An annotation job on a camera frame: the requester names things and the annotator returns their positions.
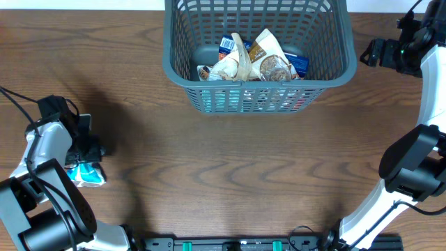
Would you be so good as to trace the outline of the blue plastic packet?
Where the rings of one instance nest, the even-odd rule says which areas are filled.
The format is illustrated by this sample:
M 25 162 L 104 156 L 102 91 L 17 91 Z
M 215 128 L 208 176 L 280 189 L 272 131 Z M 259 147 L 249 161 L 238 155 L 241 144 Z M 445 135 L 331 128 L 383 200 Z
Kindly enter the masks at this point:
M 78 187 L 100 187 L 106 183 L 106 177 L 98 162 L 83 163 L 66 169 L 70 180 Z

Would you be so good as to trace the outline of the cookie snack bag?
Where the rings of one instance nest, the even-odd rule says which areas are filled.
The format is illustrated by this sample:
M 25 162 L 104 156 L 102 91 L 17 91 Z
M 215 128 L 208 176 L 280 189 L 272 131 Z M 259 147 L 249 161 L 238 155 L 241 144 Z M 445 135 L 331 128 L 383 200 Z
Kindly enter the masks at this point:
M 249 81 L 280 82 L 298 78 L 295 67 L 268 29 L 264 29 L 250 46 L 249 59 L 252 63 Z

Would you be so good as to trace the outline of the blue tissue multipack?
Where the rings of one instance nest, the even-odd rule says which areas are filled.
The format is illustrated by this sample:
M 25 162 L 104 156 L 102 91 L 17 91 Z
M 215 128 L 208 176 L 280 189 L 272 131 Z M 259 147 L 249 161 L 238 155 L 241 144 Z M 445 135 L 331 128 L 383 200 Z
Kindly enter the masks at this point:
M 221 61 L 227 54 L 230 54 L 235 47 L 235 43 L 231 36 L 223 36 L 219 45 L 218 59 Z M 298 78 L 303 79 L 308 71 L 309 59 L 288 52 L 285 52 L 284 54 L 289 62 L 293 65 L 295 71 L 297 72 Z

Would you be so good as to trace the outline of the cream snack bag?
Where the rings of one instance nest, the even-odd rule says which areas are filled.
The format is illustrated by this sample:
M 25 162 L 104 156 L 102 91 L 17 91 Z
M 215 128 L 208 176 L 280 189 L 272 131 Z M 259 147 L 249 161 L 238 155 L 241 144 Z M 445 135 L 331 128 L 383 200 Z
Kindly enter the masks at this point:
M 218 50 L 218 62 L 213 66 L 197 66 L 201 81 L 247 81 L 252 70 L 248 46 L 238 33 L 223 36 Z

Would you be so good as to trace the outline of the teal plastic packet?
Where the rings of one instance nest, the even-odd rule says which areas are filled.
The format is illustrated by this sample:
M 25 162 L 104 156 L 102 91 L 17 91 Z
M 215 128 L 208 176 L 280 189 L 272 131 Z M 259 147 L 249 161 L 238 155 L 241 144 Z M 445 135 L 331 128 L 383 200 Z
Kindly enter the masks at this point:
M 216 89 L 200 91 L 202 110 L 208 113 L 237 112 L 241 91 L 237 89 Z

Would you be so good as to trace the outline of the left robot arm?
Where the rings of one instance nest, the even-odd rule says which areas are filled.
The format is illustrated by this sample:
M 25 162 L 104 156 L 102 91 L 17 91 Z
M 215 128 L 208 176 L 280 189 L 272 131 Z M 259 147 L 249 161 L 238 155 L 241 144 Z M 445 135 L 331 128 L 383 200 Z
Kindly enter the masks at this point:
M 61 96 L 37 102 L 17 169 L 1 182 L 1 221 L 18 250 L 136 250 L 126 225 L 96 220 L 78 187 L 100 185 L 105 154 L 91 115 Z

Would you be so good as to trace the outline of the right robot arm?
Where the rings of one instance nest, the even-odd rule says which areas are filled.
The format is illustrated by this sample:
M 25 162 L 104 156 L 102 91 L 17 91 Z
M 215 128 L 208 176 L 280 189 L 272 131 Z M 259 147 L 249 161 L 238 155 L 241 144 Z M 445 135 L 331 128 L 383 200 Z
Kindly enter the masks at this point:
M 417 125 L 381 158 L 379 182 L 350 215 L 331 228 L 321 250 L 368 250 L 407 208 L 445 192 L 445 0 L 430 1 L 422 20 L 409 10 L 397 22 L 398 40 L 374 39 L 364 64 L 422 79 Z

